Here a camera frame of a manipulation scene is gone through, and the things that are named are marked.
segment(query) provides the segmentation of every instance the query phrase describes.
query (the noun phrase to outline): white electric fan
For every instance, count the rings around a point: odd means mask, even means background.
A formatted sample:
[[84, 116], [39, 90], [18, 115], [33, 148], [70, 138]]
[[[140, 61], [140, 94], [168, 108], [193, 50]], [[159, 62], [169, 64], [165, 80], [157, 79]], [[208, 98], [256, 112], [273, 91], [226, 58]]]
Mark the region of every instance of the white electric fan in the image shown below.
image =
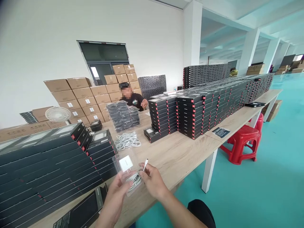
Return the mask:
[[70, 123], [67, 120], [71, 117], [71, 112], [66, 108], [52, 107], [45, 112], [45, 116], [48, 120], [58, 123], [65, 121], [69, 125]]

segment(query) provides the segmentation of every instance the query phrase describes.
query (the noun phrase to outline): black pants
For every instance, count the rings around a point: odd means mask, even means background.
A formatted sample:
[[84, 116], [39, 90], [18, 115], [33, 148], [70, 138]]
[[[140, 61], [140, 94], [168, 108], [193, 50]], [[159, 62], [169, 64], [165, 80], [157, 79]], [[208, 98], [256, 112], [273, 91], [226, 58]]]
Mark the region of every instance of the black pants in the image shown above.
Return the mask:
[[209, 207], [207, 207], [207, 205], [203, 201], [199, 199], [191, 201], [188, 204], [188, 210], [202, 223], [204, 223], [208, 228], [216, 227], [212, 213]]

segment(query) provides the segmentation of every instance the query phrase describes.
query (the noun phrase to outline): black t-shirt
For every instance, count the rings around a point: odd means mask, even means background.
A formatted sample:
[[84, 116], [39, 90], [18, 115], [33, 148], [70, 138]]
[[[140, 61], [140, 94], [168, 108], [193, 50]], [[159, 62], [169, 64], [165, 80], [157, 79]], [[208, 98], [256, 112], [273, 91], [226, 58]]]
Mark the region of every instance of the black t-shirt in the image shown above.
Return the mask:
[[143, 111], [143, 107], [140, 106], [143, 101], [143, 97], [140, 94], [133, 93], [130, 99], [123, 97], [121, 100], [128, 102], [127, 103], [128, 106], [133, 105], [139, 108], [139, 111]]

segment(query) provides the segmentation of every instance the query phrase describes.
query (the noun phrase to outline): white table leg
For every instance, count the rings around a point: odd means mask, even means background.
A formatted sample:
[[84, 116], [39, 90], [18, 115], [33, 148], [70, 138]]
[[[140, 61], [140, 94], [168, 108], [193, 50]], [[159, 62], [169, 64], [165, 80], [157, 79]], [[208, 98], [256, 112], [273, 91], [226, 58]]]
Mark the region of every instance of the white table leg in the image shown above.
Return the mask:
[[215, 163], [216, 154], [218, 152], [218, 149], [216, 149], [207, 159], [206, 159], [206, 165], [204, 170], [204, 177], [203, 177], [203, 184], [202, 184], [202, 190], [207, 193], [209, 190], [213, 167]]
[[277, 97], [278, 97], [278, 96], [276, 96], [275, 98], [273, 98], [273, 99], [271, 100], [271, 102], [269, 103], [269, 106], [268, 106], [268, 108], [267, 108], [267, 110], [266, 110], [266, 112], [265, 112], [265, 115], [264, 115], [264, 122], [266, 122], [266, 120], [267, 120], [267, 118], [268, 118], [268, 116], [269, 116], [269, 114], [270, 114], [270, 112], [271, 112], [271, 110], [272, 110], [272, 107], [273, 107], [273, 105], [275, 104], [275, 101], [276, 101]]

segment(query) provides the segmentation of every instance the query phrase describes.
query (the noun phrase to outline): person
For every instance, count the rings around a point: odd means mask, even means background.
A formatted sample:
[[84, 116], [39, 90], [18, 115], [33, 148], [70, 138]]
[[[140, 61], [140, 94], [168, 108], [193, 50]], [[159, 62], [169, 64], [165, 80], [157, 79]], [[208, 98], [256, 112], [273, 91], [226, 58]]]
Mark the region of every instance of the person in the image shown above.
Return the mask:
[[[139, 171], [149, 193], [157, 199], [167, 211], [175, 228], [215, 228], [214, 218], [207, 205], [198, 199], [185, 208], [168, 190], [158, 169], [150, 164], [146, 165], [145, 172]], [[97, 220], [95, 228], [112, 228], [117, 223], [123, 201], [132, 182], [121, 183], [122, 173], [118, 173], [109, 187], [104, 206]]]
[[142, 97], [139, 93], [134, 93], [128, 82], [119, 84], [120, 91], [122, 93], [122, 99], [127, 103], [128, 106], [135, 106], [139, 111], [143, 111], [148, 105], [148, 101]]

